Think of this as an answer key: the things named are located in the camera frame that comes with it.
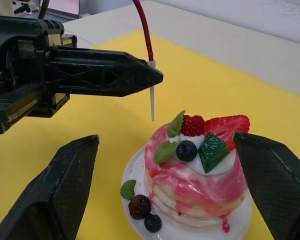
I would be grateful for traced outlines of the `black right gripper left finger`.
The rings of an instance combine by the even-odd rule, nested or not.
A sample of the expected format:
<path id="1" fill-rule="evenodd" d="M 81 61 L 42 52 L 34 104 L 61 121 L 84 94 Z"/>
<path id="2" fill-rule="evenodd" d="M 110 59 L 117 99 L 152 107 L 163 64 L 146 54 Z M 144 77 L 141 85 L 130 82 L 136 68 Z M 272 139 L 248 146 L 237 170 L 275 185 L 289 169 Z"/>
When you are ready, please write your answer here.
<path id="1" fill-rule="evenodd" d="M 0 223 L 0 240 L 74 240 L 87 206 L 100 137 L 73 140 L 23 190 Z"/>

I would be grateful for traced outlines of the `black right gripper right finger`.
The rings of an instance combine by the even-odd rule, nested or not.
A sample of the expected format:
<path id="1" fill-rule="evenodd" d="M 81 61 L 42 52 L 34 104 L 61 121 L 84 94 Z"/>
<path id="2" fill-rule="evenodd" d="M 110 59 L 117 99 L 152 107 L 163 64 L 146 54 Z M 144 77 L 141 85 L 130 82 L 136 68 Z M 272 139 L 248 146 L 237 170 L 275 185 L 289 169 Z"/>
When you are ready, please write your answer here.
<path id="1" fill-rule="evenodd" d="M 283 143 L 244 132 L 233 141 L 253 201 L 275 240 L 300 240 L 300 160 Z"/>

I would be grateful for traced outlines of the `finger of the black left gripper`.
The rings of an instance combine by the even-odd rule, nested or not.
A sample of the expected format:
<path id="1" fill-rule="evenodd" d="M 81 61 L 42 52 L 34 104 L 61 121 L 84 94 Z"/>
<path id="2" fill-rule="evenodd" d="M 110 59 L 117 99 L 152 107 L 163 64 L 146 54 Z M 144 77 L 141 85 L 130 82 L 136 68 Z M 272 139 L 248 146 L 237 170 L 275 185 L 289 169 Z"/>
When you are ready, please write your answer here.
<path id="1" fill-rule="evenodd" d="M 48 89 L 57 93 L 124 97 L 163 81 L 163 73 L 127 52 L 57 47 L 43 68 Z"/>

